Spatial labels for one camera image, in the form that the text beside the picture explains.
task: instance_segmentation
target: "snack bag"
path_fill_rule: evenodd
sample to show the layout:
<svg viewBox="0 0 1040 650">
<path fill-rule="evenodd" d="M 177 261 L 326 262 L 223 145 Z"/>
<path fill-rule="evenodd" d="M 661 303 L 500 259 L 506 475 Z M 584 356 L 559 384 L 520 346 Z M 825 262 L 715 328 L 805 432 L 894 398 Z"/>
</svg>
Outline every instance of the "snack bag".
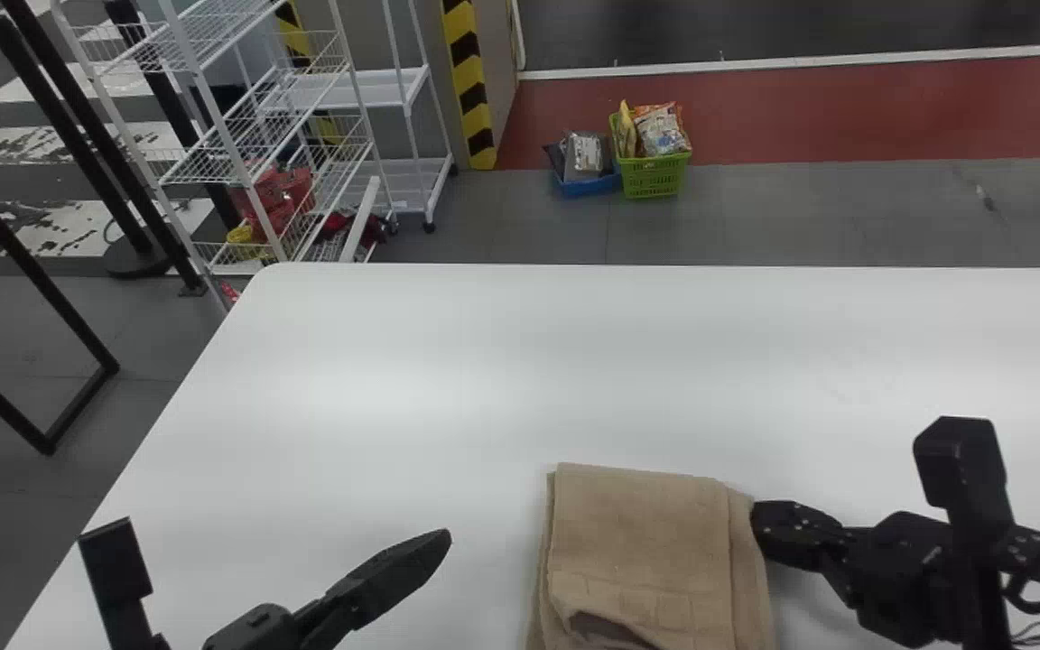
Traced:
<svg viewBox="0 0 1040 650">
<path fill-rule="evenodd" d="M 628 103 L 620 100 L 620 115 L 616 123 L 616 155 L 622 159 L 636 157 L 636 126 L 632 123 L 632 111 Z"/>
<path fill-rule="evenodd" d="M 645 156 L 668 156 L 693 151 L 681 128 L 681 107 L 676 102 L 636 106 L 632 115 Z"/>
</svg>

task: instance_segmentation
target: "yellow and black striped pillar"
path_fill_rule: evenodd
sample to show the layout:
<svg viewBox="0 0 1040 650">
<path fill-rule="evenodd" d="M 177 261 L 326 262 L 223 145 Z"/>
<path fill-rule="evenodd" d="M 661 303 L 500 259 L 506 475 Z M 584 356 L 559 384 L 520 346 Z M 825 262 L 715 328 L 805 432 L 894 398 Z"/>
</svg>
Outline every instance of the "yellow and black striped pillar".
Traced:
<svg viewBox="0 0 1040 650">
<path fill-rule="evenodd" d="M 284 46 L 288 50 L 291 64 L 297 69 L 311 66 L 311 62 L 315 60 L 312 40 L 307 36 L 307 31 L 300 22 L 300 14 L 296 12 L 293 0 L 288 0 L 277 6 L 276 22 L 280 25 L 280 33 L 284 34 Z M 318 133 L 322 140 L 339 144 L 339 131 L 336 131 L 335 124 L 329 116 L 317 116 L 312 122 L 315 133 Z"/>
<path fill-rule="evenodd" d="M 471 168 L 496 165 L 496 140 L 492 137 L 492 113 L 488 87 L 484 85 L 484 62 L 479 37 L 475 35 L 475 9 L 470 0 L 441 0 L 444 41 L 451 64 L 451 83 L 460 104 L 460 127 L 468 145 Z"/>
</svg>

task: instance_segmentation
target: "black floor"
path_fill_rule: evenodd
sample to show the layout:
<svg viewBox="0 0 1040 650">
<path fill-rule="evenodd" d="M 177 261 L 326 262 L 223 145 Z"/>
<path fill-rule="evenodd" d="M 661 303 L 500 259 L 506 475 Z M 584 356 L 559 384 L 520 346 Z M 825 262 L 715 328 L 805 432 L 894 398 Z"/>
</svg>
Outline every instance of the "black floor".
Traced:
<svg viewBox="0 0 1040 650">
<path fill-rule="evenodd" d="M 527 70 L 1040 45 L 1040 0 L 523 0 L 520 18 Z"/>
</svg>

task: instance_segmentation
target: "beige towel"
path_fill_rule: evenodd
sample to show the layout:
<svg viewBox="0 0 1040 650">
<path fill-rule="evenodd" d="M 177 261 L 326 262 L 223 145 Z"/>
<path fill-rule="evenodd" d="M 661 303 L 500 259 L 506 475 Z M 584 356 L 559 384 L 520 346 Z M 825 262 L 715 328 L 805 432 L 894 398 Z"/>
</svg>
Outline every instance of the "beige towel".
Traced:
<svg viewBox="0 0 1040 650">
<path fill-rule="evenodd" d="M 548 487 L 528 650 L 776 650 L 750 497 L 572 464 Z"/>
</svg>

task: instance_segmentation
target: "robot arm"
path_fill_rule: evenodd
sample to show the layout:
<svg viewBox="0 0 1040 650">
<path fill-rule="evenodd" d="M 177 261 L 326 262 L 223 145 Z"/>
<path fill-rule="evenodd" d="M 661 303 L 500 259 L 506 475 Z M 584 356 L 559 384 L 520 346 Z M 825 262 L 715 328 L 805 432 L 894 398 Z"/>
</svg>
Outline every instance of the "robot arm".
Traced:
<svg viewBox="0 0 1040 650">
<path fill-rule="evenodd" d="M 1040 583 L 1040 530 L 1016 525 L 993 425 L 941 417 L 913 444 L 930 504 L 950 523 L 894 513 L 873 527 L 846 527 L 820 510 L 761 501 L 752 529 L 764 557 L 822 573 L 870 632 L 904 647 L 935 640 L 966 650 L 1012 645 L 1006 601 L 1022 613 L 1040 602 L 1022 597 Z M 1009 582 L 1003 589 L 1003 576 Z"/>
</svg>

